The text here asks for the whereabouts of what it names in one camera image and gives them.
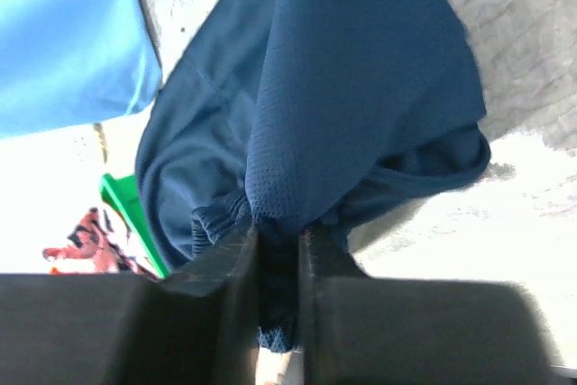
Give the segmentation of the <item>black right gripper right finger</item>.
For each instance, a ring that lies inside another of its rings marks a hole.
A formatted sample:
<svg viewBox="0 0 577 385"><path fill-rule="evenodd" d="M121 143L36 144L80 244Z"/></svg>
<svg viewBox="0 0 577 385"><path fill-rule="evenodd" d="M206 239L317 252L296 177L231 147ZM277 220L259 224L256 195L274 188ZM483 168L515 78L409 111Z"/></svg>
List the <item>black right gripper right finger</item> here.
<svg viewBox="0 0 577 385"><path fill-rule="evenodd" d="M368 276L323 228L299 239L307 384L552 384L533 313L512 287Z"/></svg>

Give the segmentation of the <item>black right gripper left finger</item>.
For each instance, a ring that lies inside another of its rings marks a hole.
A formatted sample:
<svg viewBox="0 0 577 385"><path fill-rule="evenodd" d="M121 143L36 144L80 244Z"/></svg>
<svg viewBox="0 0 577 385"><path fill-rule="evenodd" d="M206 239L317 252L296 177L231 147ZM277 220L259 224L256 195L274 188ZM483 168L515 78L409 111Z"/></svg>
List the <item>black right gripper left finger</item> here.
<svg viewBox="0 0 577 385"><path fill-rule="evenodd" d="M3 275L2 383L253 383L257 240L234 229L160 282Z"/></svg>

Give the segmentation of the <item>navy blue shorts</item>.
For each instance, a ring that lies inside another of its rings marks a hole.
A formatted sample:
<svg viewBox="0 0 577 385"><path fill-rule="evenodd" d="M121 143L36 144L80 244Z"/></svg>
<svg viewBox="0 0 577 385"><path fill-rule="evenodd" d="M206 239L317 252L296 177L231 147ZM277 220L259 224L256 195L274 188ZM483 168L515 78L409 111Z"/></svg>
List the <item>navy blue shorts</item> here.
<svg viewBox="0 0 577 385"><path fill-rule="evenodd" d="M157 96L135 162L175 270L253 222L259 340L298 346L298 236L471 184L481 79L447 0L219 0Z"/></svg>

